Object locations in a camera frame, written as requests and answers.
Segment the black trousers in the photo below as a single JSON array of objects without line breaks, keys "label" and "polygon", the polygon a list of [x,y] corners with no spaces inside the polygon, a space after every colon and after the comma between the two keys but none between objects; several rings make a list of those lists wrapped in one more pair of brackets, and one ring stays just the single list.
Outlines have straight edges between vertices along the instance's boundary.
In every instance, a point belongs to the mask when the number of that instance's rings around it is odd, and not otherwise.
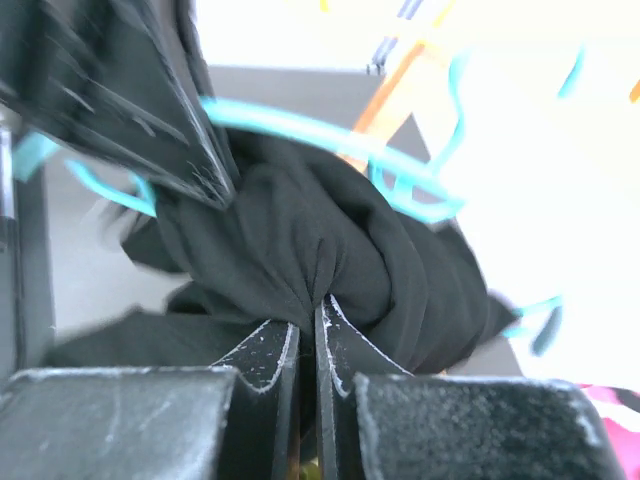
[{"label": "black trousers", "polygon": [[228,209],[158,189],[156,216],[137,215],[123,236],[133,262],[189,276],[165,311],[133,309],[68,339],[46,366],[204,366],[267,320],[310,341],[315,309],[332,296],[391,360],[431,374],[515,321],[453,225],[394,211],[328,152],[236,130],[230,143],[240,185]]}]

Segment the pink camouflage trousers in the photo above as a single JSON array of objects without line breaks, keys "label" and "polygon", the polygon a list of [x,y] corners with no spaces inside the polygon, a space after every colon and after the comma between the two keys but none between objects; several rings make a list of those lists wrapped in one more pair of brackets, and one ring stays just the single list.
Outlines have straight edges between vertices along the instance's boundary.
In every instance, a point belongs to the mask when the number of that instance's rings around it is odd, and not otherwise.
[{"label": "pink camouflage trousers", "polygon": [[614,387],[580,384],[603,419],[627,479],[639,479],[639,394]]}]

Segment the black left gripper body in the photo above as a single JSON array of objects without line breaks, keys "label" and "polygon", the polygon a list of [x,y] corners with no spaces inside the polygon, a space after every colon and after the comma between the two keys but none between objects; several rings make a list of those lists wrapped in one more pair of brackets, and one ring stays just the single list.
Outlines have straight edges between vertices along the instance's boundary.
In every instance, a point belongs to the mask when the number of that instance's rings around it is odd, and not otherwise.
[{"label": "black left gripper body", "polygon": [[225,132],[189,1],[1,4],[1,101],[85,155],[223,209],[235,194]]}]

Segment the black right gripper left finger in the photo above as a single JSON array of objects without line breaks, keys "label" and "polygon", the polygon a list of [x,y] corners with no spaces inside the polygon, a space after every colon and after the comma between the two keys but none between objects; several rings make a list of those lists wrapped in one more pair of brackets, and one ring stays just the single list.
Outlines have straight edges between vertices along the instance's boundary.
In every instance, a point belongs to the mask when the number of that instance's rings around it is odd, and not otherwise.
[{"label": "black right gripper left finger", "polygon": [[294,479],[299,331],[208,367],[31,369],[1,394],[5,479]]}]

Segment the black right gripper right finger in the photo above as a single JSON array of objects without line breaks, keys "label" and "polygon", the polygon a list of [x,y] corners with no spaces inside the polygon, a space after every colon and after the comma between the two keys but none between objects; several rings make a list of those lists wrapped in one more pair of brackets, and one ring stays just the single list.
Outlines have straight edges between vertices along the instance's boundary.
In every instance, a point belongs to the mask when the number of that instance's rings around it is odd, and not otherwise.
[{"label": "black right gripper right finger", "polygon": [[579,389],[522,377],[414,376],[327,297],[315,313],[317,444],[327,479],[620,479]]}]

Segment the teal plastic hanger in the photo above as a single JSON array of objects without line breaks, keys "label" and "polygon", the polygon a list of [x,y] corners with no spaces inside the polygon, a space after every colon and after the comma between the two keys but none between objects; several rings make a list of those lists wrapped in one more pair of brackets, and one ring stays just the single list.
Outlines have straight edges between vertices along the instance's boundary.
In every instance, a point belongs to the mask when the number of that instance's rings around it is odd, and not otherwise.
[{"label": "teal plastic hanger", "polygon": [[[395,210],[424,223],[433,224],[452,219],[465,205],[463,200],[449,194],[438,183],[437,174],[465,139],[466,118],[459,95],[459,86],[468,61],[469,55],[465,52],[455,56],[449,64],[447,85],[458,116],[457,124],[439,156],[426,164],[395,148],[378,146],[372,137],[350,133],[330,123],[284,110],[237,100],[213,100],[211,97],[201,97],[201,106],[214,124],[296,140],[332,153],[344,152],[355,156],[356,159],[368,160],[366,168],[371,175],[371,183]],[[23,182],[28,180],[49,157],[61,148],[62,145],[59,142],[43,134],[27,134],[24,140],[13,147],[13,178]],[[68,159],[67,166],[75,177],[94,193],[137,212],[155,216],[155,196],[152,188],[149,181],[143,180],[139,174],[133,172],[130,174],[139,192],[131,195],[101,182],[80,161]],[[393,188],[384,185],[385,171],[395,176]],[[413,199],[415,187],[440,196],[442,201],[433,204],[419,203]],[[538,357],[544,355],[553,344],[562,325],[563,307],[562,297],[555,296],[514,310],[519,318],[549,310],[550,315],[546,323],[530,344],[533,355]]]}]

